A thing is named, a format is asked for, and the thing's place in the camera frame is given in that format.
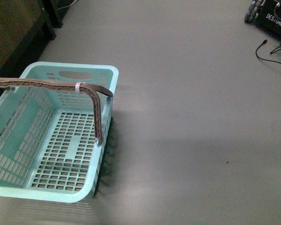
wooden cabinet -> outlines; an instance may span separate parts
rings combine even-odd
[[[0,0],[0,69],[41,16],[36,0]]]

basket handle hole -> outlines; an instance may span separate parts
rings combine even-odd
[[[60,71],[59,75],[64,78],[75,80],[87,80],[93,78],[93,75],[91,73],[76,71]]]

basket grid bottom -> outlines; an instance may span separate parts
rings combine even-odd
[[[42,145],[30,189],[75,192],[82,189],[95,145],[94,116],[56,111]]]

white zip tie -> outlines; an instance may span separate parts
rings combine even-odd
[[[80,93],[80,84],[82,84],[83,82],[77,82],[76,85],[75,85],[75,91],[77,93]]]

black furniture leg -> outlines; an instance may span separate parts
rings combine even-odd
[[[57,12],[56,6],[52,3],[52,0],[42,0],[45,9],[49,14],[50,21],[54,28],[61,28],[63,23],[61,18]]]
[[[45,19],[45,23],[42,25],[42,31],[44,33],[44,35],[46,36],[46,38],[48,38],[49,40],[54,40],[56,38],[56,34],[53,30],[52,24],[50,22],[49,16],[47,14],[47,11],[43,5],[43,1],[42,0],[37,0],[38,4],[41,8],[42,14],[44,16]]]

